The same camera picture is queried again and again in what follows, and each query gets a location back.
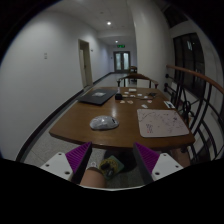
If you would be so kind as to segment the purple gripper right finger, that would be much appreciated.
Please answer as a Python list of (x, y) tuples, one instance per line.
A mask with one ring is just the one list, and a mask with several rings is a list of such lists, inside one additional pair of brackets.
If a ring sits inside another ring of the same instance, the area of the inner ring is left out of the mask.
[(133, 145), (133, 153), (143, 182), (152, 183), (182, 169), (167, 153), (157, 153), (139, 143)]

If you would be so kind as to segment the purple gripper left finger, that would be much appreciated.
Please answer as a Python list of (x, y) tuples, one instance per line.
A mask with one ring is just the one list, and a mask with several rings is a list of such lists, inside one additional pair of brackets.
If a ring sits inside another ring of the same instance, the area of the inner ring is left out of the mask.
[(41, 169), (75, 184), (79, 184), (85, 172), (91, 153), (92, 143), (87, 142), (75, 149), (72, 149), (68, 153), (56, 153), (51, 159), (41, 166)]

